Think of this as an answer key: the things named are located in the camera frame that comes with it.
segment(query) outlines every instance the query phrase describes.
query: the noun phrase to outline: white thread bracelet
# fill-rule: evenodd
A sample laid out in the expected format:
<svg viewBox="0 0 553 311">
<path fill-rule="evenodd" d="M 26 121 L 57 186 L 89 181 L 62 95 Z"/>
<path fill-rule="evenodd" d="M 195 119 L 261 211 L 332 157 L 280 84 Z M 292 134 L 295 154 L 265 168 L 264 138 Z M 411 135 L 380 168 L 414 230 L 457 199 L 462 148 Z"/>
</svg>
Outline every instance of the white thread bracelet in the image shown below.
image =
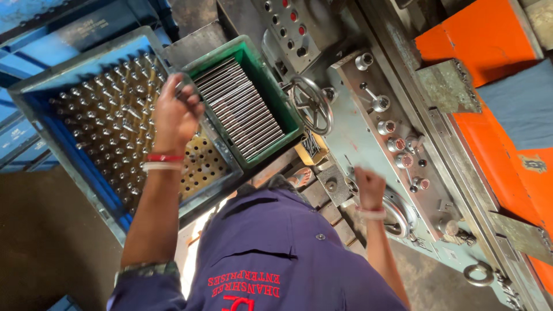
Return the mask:
<svg viewBox="0 0 553 311">
<path fill-rule="evenodd" d="M 146 173 L 153 169 L 169 169 L 182 171 L 182 163 L 180 162 L 146 162 L 142 170 Z"/>
<path fill-rule="evenodd" d="M 367 220 L 383 220 L 386 218 L 386 210 L 379 211 L 364 211 L 360 210 L 359 214 Z"/>
</svg>

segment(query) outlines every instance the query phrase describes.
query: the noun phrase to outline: orange machine part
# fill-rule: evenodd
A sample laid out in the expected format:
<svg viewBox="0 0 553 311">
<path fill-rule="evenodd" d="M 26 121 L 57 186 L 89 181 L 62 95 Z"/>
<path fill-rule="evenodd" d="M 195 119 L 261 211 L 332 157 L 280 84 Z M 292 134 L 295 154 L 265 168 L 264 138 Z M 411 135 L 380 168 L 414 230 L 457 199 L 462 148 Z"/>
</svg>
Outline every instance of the orange machine part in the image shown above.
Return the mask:
<svg viewBox="0 0 553 311">
<path fill-rule="evenodd" d="M 517 5 L 508 0 L 475 1 L 415 39 L 422 59 L 427 65 L 461 60 L 474 87 L 535 65 L 541 54 L 526 35 L 526 25 L 521 24 L 525 18 L 513 8 Z M 499 204 L 534 225 L 553 227 L 553 209 L 549 208 L 553 173 L 523 163 L 523 159 L 533 159 L 550 168 L 553 148 L 517 151 L 485 104 L 482 113 L 453 116 Z M 544 287 L 553 293 L 553 267 L 530 260 Z"/>
</svg>

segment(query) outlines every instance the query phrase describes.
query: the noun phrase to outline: navy blue uniform shirt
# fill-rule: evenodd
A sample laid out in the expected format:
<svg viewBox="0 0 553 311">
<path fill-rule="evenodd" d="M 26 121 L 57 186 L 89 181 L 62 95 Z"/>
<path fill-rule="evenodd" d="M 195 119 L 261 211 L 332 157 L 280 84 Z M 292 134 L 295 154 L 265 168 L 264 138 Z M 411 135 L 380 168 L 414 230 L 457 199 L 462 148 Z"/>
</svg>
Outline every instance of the navy blue uniform shirt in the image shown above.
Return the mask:
<svg viewBox="0 0 553 311">
<path fill-rule="evenodd" d="M 288 190 L 227 202 L 203 230 L 188 300 L 178 278 L 134 275 L 108 304 L 120 310 L 406 310 L 317 211 Z"/>
</svg>

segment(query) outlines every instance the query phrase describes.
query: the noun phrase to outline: spoked handwheel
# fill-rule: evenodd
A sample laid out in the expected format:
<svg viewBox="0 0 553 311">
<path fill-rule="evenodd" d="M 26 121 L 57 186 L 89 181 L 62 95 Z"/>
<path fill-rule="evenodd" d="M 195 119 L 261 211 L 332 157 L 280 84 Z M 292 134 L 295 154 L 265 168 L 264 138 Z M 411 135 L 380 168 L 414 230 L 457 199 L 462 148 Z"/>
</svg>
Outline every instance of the spoked handwheel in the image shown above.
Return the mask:
<svg viewBox="0 0 553 311">
<path fill-rule="evenodd" d="M 328 98 L 321 89 L 302 76 L 294 76 L 289 86 L 288 95 L 292 105 L 307 128 L 321 136 L 329 134 L 334 125 L 334 117 Z"/>
</svg>

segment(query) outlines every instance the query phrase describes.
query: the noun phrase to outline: man's right arm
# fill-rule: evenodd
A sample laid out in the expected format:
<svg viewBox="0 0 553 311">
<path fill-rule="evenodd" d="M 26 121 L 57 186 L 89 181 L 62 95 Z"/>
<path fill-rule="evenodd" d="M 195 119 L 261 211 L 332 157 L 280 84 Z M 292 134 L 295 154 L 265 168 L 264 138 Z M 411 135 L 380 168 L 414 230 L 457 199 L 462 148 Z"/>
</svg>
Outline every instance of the man's right arm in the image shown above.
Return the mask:
<svg viewBox="0 0 553 311">
<path fill-rule="evenodd" d="M 386 189 L 386 181 L 369 170 L 355 168 L 361 209 L 378 212 L 383 210 L 382 197 Z M 407 293 L 395 266 L 394 256 L 390 249 L 383 220 L 367 219 L 367 260 L 371 266 L 384 278 L 396 295 L 410 308 Z"/>
</svg>

